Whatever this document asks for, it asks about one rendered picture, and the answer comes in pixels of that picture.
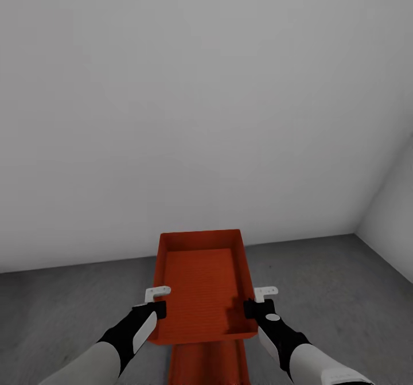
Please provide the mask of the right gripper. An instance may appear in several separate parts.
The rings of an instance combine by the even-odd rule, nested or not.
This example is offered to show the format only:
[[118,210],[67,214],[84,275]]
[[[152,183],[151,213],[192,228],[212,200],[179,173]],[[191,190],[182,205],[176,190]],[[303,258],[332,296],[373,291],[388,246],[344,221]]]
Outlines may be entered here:
[[262,309],[267,308],[268,310],[274,308],[274,302],[272,299],[265,299],[263,303],[256,303],[254,300],[248,299],[248,301],[243,301],[244,316],[248,320],[250,318],[255,318],[257,320],[257,313]]

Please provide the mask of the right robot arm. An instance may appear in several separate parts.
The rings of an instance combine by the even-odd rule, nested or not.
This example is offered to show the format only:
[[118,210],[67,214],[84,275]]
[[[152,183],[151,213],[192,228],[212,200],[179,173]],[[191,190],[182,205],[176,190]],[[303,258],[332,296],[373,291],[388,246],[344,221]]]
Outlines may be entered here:
[[284,324],[275,312],[273,300],[263,297],[277,293],[278,289],[272,286],[254,288],[254,300],[243,301],[244,316],[259,324],[262,346],[287,371],[294,385],[375,385],[310,344],[303,333]]

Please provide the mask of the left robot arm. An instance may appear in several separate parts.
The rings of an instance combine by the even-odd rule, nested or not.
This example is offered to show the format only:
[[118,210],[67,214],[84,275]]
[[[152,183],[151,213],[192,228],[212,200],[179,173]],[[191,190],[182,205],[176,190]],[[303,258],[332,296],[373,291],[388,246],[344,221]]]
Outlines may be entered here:
[[166,318],[168,286],[146,289],[145,304],[132,307],[128,316],[76,360],[38,385],[114,385],[129,361],[153,333],[158,319]]

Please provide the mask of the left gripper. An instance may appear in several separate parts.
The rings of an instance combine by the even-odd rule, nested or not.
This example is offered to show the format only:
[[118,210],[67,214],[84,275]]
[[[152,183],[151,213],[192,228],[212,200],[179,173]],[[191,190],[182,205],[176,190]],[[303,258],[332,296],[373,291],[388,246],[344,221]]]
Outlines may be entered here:
[[166,301],[147,302],[147,304],[150,304],[154,308],[151,309],[155,310],[157,320],[166,318]]

